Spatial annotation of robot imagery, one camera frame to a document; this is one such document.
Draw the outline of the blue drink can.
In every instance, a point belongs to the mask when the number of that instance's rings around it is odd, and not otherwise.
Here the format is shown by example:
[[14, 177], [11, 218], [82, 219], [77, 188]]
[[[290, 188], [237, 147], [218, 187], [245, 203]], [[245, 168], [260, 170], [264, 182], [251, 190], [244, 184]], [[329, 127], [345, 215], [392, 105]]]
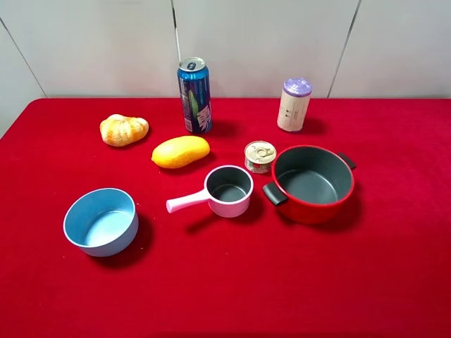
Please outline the blue drink can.
[[195, 134], [205, 134], [212, 128], [209, 69], [200, 57], [179, 62], [178, 85], [183, 106], [185, 127]]

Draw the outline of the small tin can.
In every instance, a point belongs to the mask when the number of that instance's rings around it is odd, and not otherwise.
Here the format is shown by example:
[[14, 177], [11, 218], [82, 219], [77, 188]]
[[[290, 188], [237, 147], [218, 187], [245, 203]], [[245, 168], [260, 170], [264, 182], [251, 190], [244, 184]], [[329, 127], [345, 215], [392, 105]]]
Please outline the small tin can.
[[265, 174], [271, 171], [276, 159], [276, 148], [265, 141], [250, 142], [245, 147], [245, 167], [256, 174]]

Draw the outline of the yellow mango toy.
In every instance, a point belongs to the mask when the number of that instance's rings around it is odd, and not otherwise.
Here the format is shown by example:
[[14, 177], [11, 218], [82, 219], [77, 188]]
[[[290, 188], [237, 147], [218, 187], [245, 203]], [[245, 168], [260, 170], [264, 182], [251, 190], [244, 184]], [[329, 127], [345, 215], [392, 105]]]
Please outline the yellow mango toy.
[[151, 160], [160, 168], [177, 169], [189, 165], [210, 152], [207, 140], [197, 136], [169, 139], [152, 151]]

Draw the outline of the purple bag roll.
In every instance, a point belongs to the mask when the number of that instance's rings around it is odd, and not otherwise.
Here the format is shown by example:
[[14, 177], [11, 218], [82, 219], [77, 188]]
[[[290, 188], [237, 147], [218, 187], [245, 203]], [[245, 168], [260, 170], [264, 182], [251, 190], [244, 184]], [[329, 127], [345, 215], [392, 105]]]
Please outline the purple bag roll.
[[299, 132], [303, 128], [311, 92], [311, 83], [303, 77], [284, 81], [277, 118], [280, 129]]

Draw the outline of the peeled orange toy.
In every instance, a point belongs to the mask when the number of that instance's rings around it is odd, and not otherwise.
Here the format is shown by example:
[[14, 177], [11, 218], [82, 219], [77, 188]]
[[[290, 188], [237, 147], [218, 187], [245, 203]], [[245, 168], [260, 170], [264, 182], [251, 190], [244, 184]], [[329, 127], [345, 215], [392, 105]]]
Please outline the peeled orange toy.
[[149, 123], [144, 118], [113, 114], [100, 123], [99, 131], [105, 144], [122, 147], [144, 138], [149, 131]]

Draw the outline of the red tablecloth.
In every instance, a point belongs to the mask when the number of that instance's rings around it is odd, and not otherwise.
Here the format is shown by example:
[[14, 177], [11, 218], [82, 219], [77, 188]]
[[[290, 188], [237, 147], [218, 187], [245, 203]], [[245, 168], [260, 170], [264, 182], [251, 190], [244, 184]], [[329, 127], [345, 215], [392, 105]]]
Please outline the red tablecloth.
[[[2, 337], [449, 337], [450, 101], [314, 99], [304, 129], [276, 125], [277, 99], [215, 99], [211, 153], [180, 170], [150, 159], [185, 134], [179, 99], [38, 99], [1, 138]], [[127, 146], [110, 115], [144, 118]], [[168, 213], [206, 174], [265, 140], [342, 152], [354, 193], [329, 223], [282, 218], [255, 175], [248, 210]], [[63, 233], [102, 188], [136, 205], [132, 243], [93, 257]]]

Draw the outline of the blue bowl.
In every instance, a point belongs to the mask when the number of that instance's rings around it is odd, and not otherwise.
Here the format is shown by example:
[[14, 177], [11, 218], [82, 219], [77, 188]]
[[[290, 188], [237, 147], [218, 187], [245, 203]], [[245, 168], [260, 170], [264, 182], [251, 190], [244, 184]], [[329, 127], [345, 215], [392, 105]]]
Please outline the blue bowl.
[[93, 257], [120, 253], [132, 243], [138, 227], [134, 200], [116, 188], [96, 189], [81, 196], [63, 220], [66, 239]]

